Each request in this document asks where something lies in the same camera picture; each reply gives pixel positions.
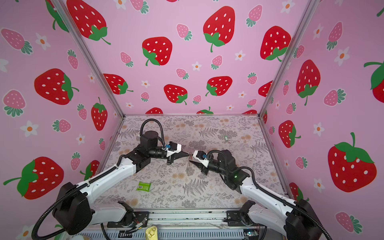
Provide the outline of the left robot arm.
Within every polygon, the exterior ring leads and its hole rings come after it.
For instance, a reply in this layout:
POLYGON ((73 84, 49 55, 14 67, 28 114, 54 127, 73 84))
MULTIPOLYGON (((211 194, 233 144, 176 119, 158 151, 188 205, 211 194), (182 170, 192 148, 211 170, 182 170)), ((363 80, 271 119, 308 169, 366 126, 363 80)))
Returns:
POLYGON ((107 170, 76 185, 67 183, 61 187, 58 198, 38 219, 31 237, 34 240, 48 240, 63 232, 76 235, 90 225, 105 222, 120 222, 123 219, 133 221, 134 211, 124 202, 117 206, 92 208, 95 200, 104 192, 130 177, 151 163, 152 159, 164 159, 167 165, 175 160, 188 157, 189 153, 182 150, 182 145, 165 142, 164 130, 160 132, 145 131, 145 120, 140 128, 140 143, 131 152, 121 155, 116 164, 107 170), (52 234, 39 236, 38 231, 46 217, 52 214, 62 228, 52 234))

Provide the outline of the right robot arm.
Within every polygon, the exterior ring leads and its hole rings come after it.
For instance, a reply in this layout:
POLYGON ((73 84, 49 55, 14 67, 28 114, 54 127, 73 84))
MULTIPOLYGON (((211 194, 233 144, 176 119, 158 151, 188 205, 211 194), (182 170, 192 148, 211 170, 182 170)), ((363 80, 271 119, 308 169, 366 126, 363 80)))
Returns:
POLYGON ((228 150, 195 151, 191 161, 205 175, 214 172, 222 176, 224 183, 240 194, 259 204, 248 208, 246 219, 261 224, 285 236, 288 240, 319 240, 332 237, 305 200, 295 201, 275 193, 256 181, 250 167, 238 167, 228 150))

